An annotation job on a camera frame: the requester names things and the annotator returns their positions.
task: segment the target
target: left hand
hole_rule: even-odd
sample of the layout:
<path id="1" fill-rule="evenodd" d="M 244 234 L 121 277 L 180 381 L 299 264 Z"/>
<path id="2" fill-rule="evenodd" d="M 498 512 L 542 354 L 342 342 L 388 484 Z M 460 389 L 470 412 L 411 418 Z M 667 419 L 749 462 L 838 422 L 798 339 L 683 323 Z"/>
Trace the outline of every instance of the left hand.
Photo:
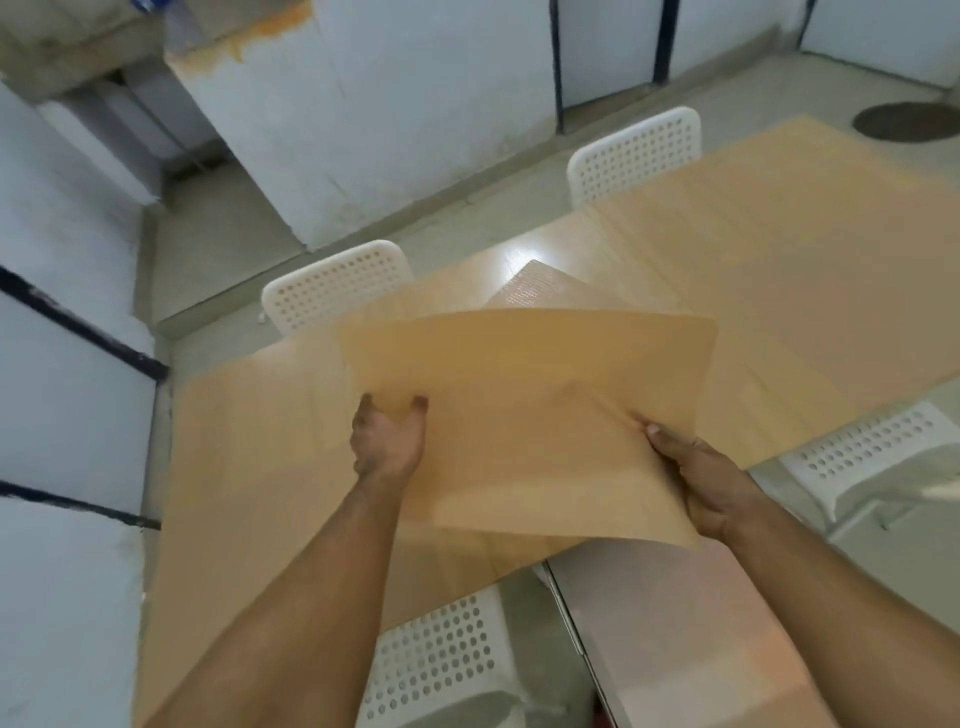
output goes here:
<path id="1" fill-rule="evenodd" d="M 410 411 L 395 423 L 365 394 L 353 416 L 350 447 L 356 455 L 353 469 L 360 477 L 383 475 L 406 483 L 423 457 L 427 398 L 414 397 Z"/>

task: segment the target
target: manhole cover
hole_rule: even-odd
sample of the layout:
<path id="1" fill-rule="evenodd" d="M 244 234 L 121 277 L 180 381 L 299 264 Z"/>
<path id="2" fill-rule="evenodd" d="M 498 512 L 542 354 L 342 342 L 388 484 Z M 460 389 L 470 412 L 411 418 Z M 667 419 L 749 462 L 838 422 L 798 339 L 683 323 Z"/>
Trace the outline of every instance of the manhole cover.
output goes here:
<path id="1" fill-rule="evenodd" d="M 960 109 L 922 101 L 882 104 L 858 113 L 853 119 L 853 128 L 881 141 L 916 143 L 949 139 L 960 134 Z"/>

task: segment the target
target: right hand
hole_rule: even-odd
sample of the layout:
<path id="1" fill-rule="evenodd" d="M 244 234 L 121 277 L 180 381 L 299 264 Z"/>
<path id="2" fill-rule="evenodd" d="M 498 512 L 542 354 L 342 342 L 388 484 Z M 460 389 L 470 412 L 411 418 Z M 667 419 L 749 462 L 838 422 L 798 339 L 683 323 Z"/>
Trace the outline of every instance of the right hand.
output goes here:
<path id="1" fill-rule="evenodd" d="M 681 440 L 657 423 L 634 419 L 659 454 L 677 464 L 686 485 L 686 510 L 697 532 L 730 545 L 735 529 L 757 507 L 769 502 L 748 473 L 703 440 Z"/>

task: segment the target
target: kraft paper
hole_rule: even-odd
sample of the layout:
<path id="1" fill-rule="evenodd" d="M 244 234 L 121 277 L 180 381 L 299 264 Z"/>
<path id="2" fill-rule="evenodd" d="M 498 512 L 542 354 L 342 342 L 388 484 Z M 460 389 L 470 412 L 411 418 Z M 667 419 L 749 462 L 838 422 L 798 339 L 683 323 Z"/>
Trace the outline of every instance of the kraft paper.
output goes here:
<path id="1" fill-rule="evenodd" d="M 694 316 L 536 308 L 339 332 L 378 405 L 430 398 L 407 522 L 685 546 L 679 492 L 626 413 L 692 434 L 715 337 Z"/>

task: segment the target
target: hand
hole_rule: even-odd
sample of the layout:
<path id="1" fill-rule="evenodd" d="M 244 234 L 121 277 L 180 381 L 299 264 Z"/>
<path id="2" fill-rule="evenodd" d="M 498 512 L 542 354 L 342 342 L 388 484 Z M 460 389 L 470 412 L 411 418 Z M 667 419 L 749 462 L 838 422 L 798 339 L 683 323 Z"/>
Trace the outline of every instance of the hand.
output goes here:
<path id="1" fill-rule="evenodd" d="M 675 462 L 686 485 L 686 510 L 698 533 L 728 546 L 736 528 L 769 498 L 748 473 L 700 438 L 680 440 L 634 414 L 654 450 Z"/>
<path id="2" fill-rule="evenodd" d="M 426 430 L 427 398 L 414 397 L 402 422 L 395 423 L 364 395 L 353 416 L 350 448 L 356 455 L 353 469 L 362 478 L 383 475 L 404 484 L 420 464 Z"/>

